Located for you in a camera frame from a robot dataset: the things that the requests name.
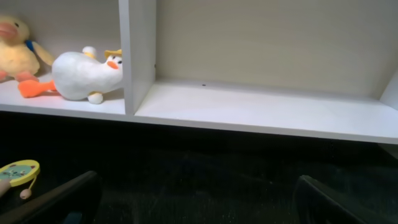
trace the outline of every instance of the white duck plush toy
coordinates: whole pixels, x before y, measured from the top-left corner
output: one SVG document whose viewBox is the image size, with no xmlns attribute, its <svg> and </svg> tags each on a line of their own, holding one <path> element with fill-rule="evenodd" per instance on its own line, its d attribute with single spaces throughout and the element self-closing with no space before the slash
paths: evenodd
<svg viewBox="0 0 398 224">
<path fill-rule="evenodd" d="M 105 51 L 105 63 L 96 59 L 96 50 L 85 47 L 83 53 L 66 52 L 52 65 L 53 80 L 39 83 L 34 80 L 20 82 L 18 88 L 25 98 L 45 91 L 58 91 L 68 100 L 83 100 L 100 104 L 103 94 L 121 88 L 123 79 L 122 50 Z"/>
</svg>

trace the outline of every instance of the yellow plush toy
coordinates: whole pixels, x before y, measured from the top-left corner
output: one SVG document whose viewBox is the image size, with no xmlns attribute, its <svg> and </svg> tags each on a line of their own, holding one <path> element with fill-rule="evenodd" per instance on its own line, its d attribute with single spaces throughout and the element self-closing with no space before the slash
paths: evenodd
<svg viewBox="0 0 398 224">
<path fill-rule="evenodd" d="M 22 82 L 38 81 L 34 75 L 40 64 L 35 53 L 47 64 L 54 58 L 38 43 L 28 40 L 29 28 L 19 19 L 0 16 L 0 81 L 7 76 Z"/>
</svg>

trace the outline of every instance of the duck's orange foot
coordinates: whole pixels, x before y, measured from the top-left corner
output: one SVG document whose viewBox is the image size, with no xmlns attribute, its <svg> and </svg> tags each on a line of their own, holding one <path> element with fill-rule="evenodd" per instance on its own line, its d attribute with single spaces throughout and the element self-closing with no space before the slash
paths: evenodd
<svg viewBox="0 0 398 224">
<path fill-rule="evenodd" d="M 5 79 L 7 77 L 7 72 L 5 71 L 0 71 L 0 81 Z"/>
<path fill-rule="evenodd" d="M 36 78 L 34 75 L 32 75 L 30 72 L 21 72 L 21 73 L 19 73 L 19 74 L 17 74 L 15 76 L 15 79 L 18 82 L 23 82 L 23 81 L 26 81 L 26 80 L 33 80 L 33 81 L 36 81 L 36 82 L 39 81 L 39 79 Z"/>
</svg>

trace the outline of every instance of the yellow string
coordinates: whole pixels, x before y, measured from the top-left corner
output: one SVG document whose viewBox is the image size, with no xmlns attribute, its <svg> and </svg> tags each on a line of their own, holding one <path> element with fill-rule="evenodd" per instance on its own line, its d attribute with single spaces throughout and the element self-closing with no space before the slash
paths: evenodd
<svg viewBox="0 0 398 224">
<path fill-rule="evenodd" d="M 32 188 L 32 186 L 35 184 L 35 182 L 36 182 L 36 178 L 37 178 L 37 176 L 35 176 L 35 178 L 33 179 L 33 181 L 32 181 L 32 183 L 30 184 L 30 186 L 29 186 L 29 190 Z"/>
</svg>

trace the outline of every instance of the stuffed animal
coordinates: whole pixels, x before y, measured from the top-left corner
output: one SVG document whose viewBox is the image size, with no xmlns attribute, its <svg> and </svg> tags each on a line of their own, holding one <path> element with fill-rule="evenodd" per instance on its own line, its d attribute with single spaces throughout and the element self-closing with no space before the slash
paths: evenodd
<svg viewBox="0 0 398 224">
<path fill-rule="evenodd" d="M 47 65 L 53 64 L 53 57 L 28 38 L 29 28 L 25 23 L 13 17 L 0 16 L 0 81 L 7 76 L 19 82 L 38 81 L 34 75 L 40 64 L 35 53 Z"/>
<path fill-rule="evenodd" d="M 87 98 L 92 104 L 103 101 L 103 93 L 121 87 L 123 79 L 122 50 L 105 51 L 106 62 L 95 59 L 96 50 L 85 47 L 83 54 L 66 52 L 61 54 L 52 65 L 53 80 L 39 83 L 33 80 L 18 85 L 25 98 L 35 97 L 48 90 L 57 90 L 69 100 Z"/>
</svg>

